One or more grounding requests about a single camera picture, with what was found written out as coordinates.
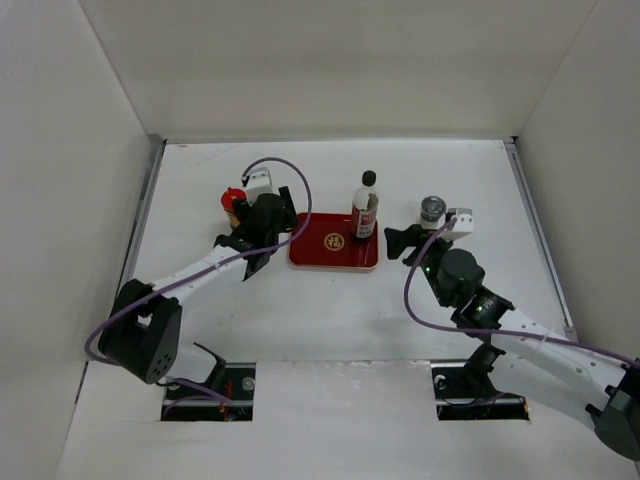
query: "purple cable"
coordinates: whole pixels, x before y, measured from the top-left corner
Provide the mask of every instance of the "purple cable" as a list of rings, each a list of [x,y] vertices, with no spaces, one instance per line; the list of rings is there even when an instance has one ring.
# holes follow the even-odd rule
[[[178,398],[174,400],[169,405],[167,405],[162,412],[163,416],[166,416],[169,410],[171,410],[176,405],[186,402],[187,400],[218,400],[221,404],[229,403],[231,400],[225,397],[224,395],[220,395],[215,390],[212,390],[207,387],[203,387],[199,383],[192,382],[191,380],[187,380],[186,378],[174,378],[171,380],[172,383],[177,383],[179,385],[183,385],[185,387],[193,388],[194,390],[198,390],[204,395],[190,395],[188,397]]]
[[[591,345],[585,345],[578,342],[572,342],[571,340],[564,340],[561,338],[553,338],[553,337],[545,337],[542,335],[537,335],[535,333],[528,332],[517,332],[514,330],[491,330],[487,331],[483,328],[456,328],[456,327],[445,327],[443,325],[438,325],[436,323],[427,322],[426,320],[422,320],[411,308],[411,304],[409,303],[409,289],[411,287],[411,280],[413,280],[413,275],[416,273],[416,270],[420,266],[422,259],[427,253],[427,250],[433,245],[436,239],[442,235],[446,230],[450,230],[453,228],[453,225],[456,222],[456,218],[452,218],[447,223],[445,223],[441,228],[436,230],[433,235],[429,237],[427,242],[424,244],[420,253],[416,257],[413,265],[411,265],[411,269],[409,270],[409,275],[407,275],[407,280],[404,284],[404,307],[407,310],[407,313],[413,320],[422,325],[423,327],[432,328],[434,330],[439,330],[441,332],[450,332],[450,333],[465,333],[470,335],[486,335],[490,333],[491,335],[505,335],[510,337],[519,337],[519,338],[531,338],[534,340],[542,340],[543,342],[555,343],[557,345],[564,345],[567,347],[581,348],[583,350],[588,350],[590,352],[597,353],[599,355],[604,355],[606,357],[613,358],[615,360],[619,360],[622,363],[626,363],[629,366],[633,366],[635,368],[640,368],[640,362],[634,361],[624,355],[621,355],[616,352],[612,352],[611,350],[607,350],[605,348],[594,347]]]
[[[102,357],[100,355],[96,355],[93,352],[93,350],[91,349],[91,345],[93,344],[94,340],[96,338],[98,338],[98,336],[106,328],[110,327],[115,322],[120,320],[122,317],[124,317],[125,315],[128,315],[129,313],[133,312],[137,308],[139,308],[139,307],[141,307],[143,305],[146,305],[149,302],[149,300],[152,300],[152,299],[156,298],[157,296],[162,295],[163,293],[167,293],[167,292],[169,292],[169,291],[171,291],[171,290],[173,290],[175,288],[181,287],[182,285],[186,285],[187,283],[191,283],[194,280],[197,280],[198,278],[203,277],[204,275],[207,275],[207,274],[213,272],[217,268],[223,267],[223,266],[225,266],[225,265],[227,265],[227,264],[229,264],[231,262],[234,262],[234,261],[236,261],[236,260],[238,260],[240,258],[249,257],[251,255],[260,255],[260,254],[263,254],[263,253],[271,253],[271,252],[279,249],[280,247],[284,247],[286,245],[289,245],[296,238],[298,238],[300,235],[302,235],[302,232],[304,232],[304,230],[307,228],[307,225],[309,225],[309,221],[311,220],[311,207],[312,207],[312,203],[311,203],[311,188],[309,187],[309,182],[307,181],[307,177],[305,177],[304,174],[302,173],[302,171],[298,167],[296,167],[293,163],[291,163],[290,161],[284,160],[282,158],[276,158],[276,157],[266,157],[266,158],[261,158],[260,160],[256,160],[255,162],[250,164],[245,169],[245,171],[242,173],[242,176],[245,176],[256,165],[259,165],[259,164],[264,163],[264,162],[282,163],[284,165],[287,165],[288,167],[291,167],[300,176],[300,179],[302,180],[302,183],[304,184],[304,188],[307,191],[307,215],[306,215],[306,217],[304,219],[304,222],[302,222],[302,226],[295,233],[295,235],[292,235],[288,239],[286,239],[286,240],[284,240],[284,241],[280,242],[279,244],[274,245],[272,247],[257,248],[255,250],[249,250],[247,252],[242,252],[242,253],[239,253],[238,255],[233,255],[232,257],[225,258],[224,260],[222,260],[220,263],[218,263],[216,265],[212,265],[210,267],[207,267],[207,268],[205,268],[203,270],[200,270],[197,273],[194,273],[193,275],[190,275],[190,276],[188,276],[186,278],[178,280],[175,283],[167,285],[166,287],[163,287],[163,288],[160,288],[158,290],[155,290],[155,291],[151,292],[149,295],[146,295],[146,296],[140,298],[139,300],[136,300],[135,302],[131,303],[130,305],[127,305],[122,310],[120,310],[119,312],[115,313],[114,315],[109,317],[107,320],[105,320],[103,323],[101,323],[93,332],[91,332],[89,337],[87,337],[87,340],[86,340],[86,342],[84,344],[84,351],[85,351],[85,354],[87,355],[87,357],[89,357],[91,360],[95,360],[96,362],[105,363],[107,365],[116,365],[115,362],[109,360],[108,358],[104,358],[104,357]]]
[[[504,397],[506,395],[506,393],[498,393],[496,395],[494,395],[493,397],[489,397],[489,398],[482,398],[479,400],[474,400],[471,403],[451,403],[448,402],[447,400],[444,400],[447,405],[451,406],[451,407],[455,407],[455,408],[468,408],[468,407],[479,407],[481,405],[492,405],[494,403],[496,403],[499,399],[501,399],[502,397]]]

